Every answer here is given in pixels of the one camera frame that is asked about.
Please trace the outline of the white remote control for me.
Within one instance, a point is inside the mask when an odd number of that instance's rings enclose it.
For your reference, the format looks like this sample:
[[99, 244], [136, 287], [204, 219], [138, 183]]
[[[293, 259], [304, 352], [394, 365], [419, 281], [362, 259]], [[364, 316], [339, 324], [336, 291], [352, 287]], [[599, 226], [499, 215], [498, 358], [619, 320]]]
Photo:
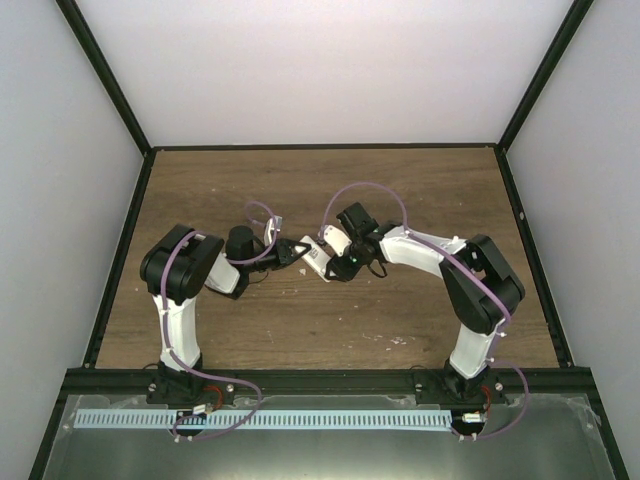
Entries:
[[309, 251], [302, 256], [302, 259], [324, 282], [329, 283], [330, 280], [326, 278], [326, 271], [331, 257], [308, 235], [303, 236], [300, 242], [310, 246]]

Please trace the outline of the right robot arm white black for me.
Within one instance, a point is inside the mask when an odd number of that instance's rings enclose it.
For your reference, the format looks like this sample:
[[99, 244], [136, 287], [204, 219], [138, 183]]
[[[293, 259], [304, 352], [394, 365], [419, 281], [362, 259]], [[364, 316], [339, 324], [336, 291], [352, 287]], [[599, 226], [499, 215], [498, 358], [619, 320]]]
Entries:
[[523, 283], [493, 240], [443, 238], [389, 221], [378, 223], [356, 202], [337, 215], [340, 227], [324, 224], [318, 239], [333, 250], [320, 267], [326, 280], [348, 282], [377, 262], [382, 278], [388, 264], [412, 267], [441, 279], [461, 323], [443, 367], [447, 396], [472, 399], [489, 371], [491, 351], [525, 298]]

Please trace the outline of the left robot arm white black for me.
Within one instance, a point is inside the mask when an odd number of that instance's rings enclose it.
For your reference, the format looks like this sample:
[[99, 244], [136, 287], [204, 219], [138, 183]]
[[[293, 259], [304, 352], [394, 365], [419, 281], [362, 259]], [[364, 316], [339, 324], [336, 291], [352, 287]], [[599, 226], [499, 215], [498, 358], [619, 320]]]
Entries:
[[205, 392], [205, 379], [194, 372], [203, 363], [196, 333], [202, 289], [237, 299], [252, 273], [286, 268], [311, 251], [309, 240], [273, 240], [266, 243], [244, 225], [224, 240], [177, 224], [145, 255], [140, 277], [158, 310], [162, 342], [154, 399], [191, 404]]

